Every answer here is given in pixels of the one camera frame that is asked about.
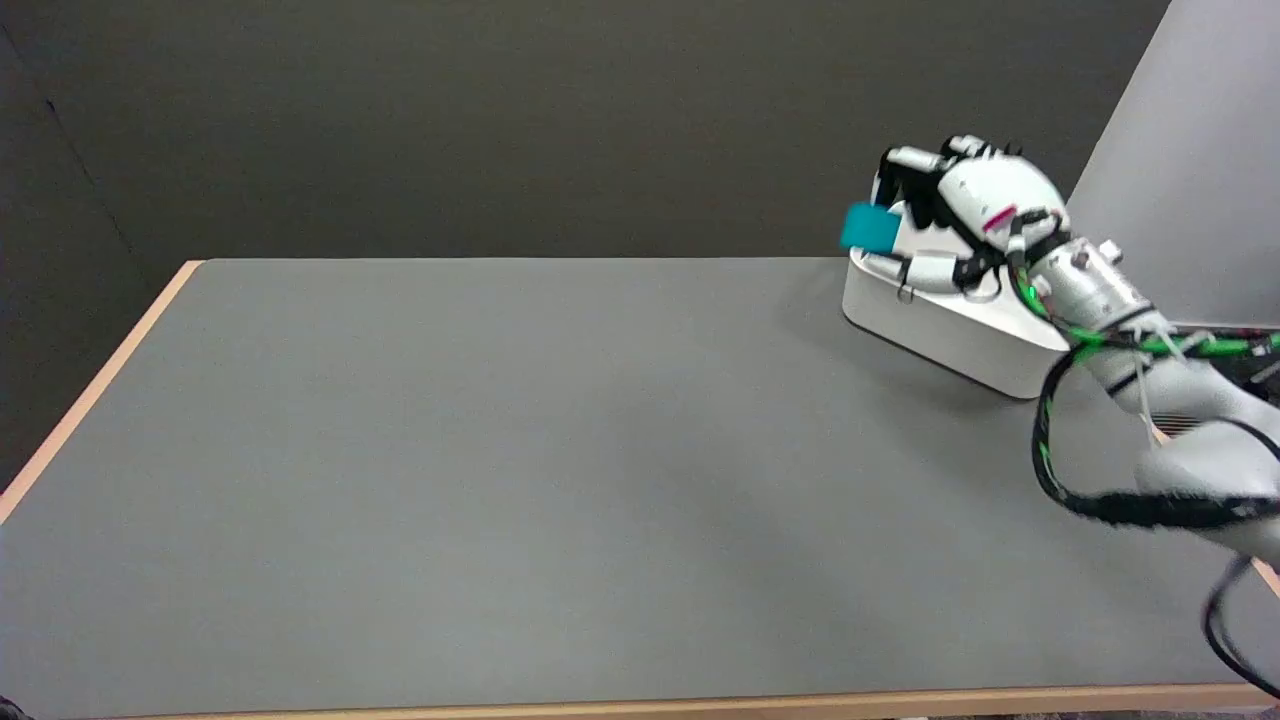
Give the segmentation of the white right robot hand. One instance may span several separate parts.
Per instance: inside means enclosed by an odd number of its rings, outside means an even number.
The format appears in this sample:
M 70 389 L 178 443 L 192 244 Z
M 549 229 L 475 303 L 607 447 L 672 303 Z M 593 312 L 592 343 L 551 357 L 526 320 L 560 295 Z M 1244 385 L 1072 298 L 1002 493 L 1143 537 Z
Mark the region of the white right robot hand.
M 899 249 L 904 222 L 948 231 L 969 252 Z M 1071 238 L 1066 204 L 1038 167 L 1018 150 L 964 135 L 938 151 L 886 149 L 869 200 L 846 213 L 840 245 L 901 288 L 969 295 L 1001 266 L 1014 284 L 1028 284 L 1030 266 Z

